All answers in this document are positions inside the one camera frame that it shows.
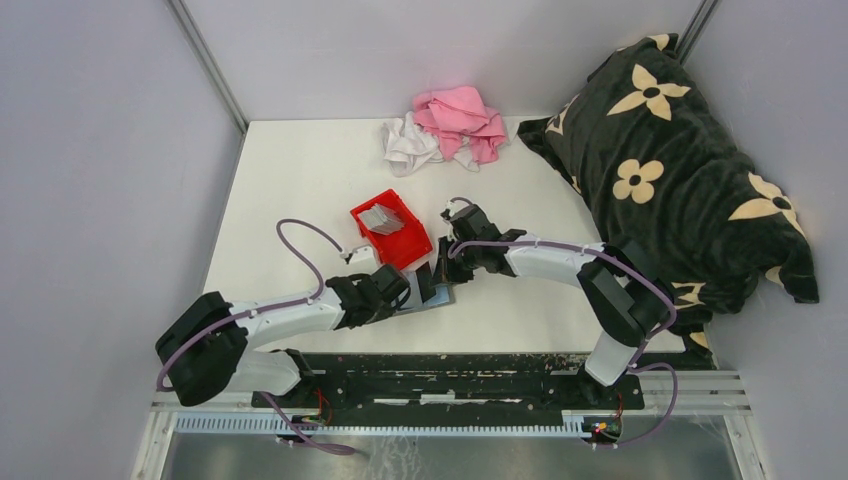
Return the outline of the red plastic bin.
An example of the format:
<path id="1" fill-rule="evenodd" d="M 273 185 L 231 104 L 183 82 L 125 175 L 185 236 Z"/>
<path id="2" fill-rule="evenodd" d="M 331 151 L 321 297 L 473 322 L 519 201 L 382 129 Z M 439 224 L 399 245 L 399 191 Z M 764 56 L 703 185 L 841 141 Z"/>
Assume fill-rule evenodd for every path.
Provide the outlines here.
<path id="1" fill-rule="evenodd" d="M 383 264 L 403 270 L 433 251 L 424 226 L 392 189 L 354 207 L 350 214 Z"/>

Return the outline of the grey card holder wallet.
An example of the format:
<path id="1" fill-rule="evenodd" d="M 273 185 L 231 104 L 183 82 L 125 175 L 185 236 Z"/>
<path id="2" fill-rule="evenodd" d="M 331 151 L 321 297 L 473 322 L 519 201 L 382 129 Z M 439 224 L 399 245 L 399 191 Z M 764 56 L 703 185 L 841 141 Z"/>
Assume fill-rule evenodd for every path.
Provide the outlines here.
<path id="1" fill-rule="evenodd" d="M 409 293 L 396 303 L 396 314 L 403 315 L 451 305 L 455 295 L 450 285 L 437 284 L 433 269 L 425 263 L 416 270 L 402 271 L 409 283 Z"/>

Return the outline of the dark brown credit card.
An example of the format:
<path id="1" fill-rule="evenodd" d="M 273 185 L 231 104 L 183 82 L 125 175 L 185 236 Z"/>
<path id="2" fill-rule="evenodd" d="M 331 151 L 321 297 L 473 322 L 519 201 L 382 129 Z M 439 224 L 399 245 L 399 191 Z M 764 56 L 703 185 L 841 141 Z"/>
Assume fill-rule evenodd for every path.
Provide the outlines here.
<path id="1" fill-rule="evenodd" d="M 418 292 L 421 303 L 428 302 L 436 295 L 436 288 L 433 285 L 433 274 L 428 263 L 422 264 L 415 270 L 415 278 L 418 284 Z"/>

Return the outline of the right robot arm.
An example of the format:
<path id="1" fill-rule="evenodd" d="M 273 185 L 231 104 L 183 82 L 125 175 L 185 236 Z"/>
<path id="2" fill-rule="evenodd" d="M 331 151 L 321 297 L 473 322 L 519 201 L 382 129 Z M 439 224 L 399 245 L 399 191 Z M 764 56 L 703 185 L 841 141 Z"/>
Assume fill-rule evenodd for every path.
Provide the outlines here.
<path id="1" fill-rule="evenodd" d="M 443 282 L 467 283 L 484 270 L 550 280 L 583 292 L 602 329 L 577 382 L 580 400 L 591 408 L 602 408 L 617 396 L 617 381 L 648 342 L 677 319 L 670 285 L 632 240 L 573 244 L 520 229 L 501 231 L 479 205 L 463 197 L 449 200 L 441 216 L 450 226 L 438 254 Z"/>

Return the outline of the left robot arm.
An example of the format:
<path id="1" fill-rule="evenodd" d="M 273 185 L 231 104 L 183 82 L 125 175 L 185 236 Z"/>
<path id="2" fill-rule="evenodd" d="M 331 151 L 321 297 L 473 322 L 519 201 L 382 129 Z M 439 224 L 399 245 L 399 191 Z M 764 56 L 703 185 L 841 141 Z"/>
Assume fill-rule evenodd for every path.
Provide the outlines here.
<path id="1" fill-rule="evenodd" d="M 333 277 L 319 296 L 232 303 L 218 291 L 201 295 L 156 341 L 162 362 L 157 387 L 180 405 L 194 407 L 221 393 L 266 392 L 291 406 L 315 391 L 298 352 L 267 345 L 301 334 L 353 329 L 396 314 L 411 294 L 407 278 L 391 265 L 372 274 Z"/>

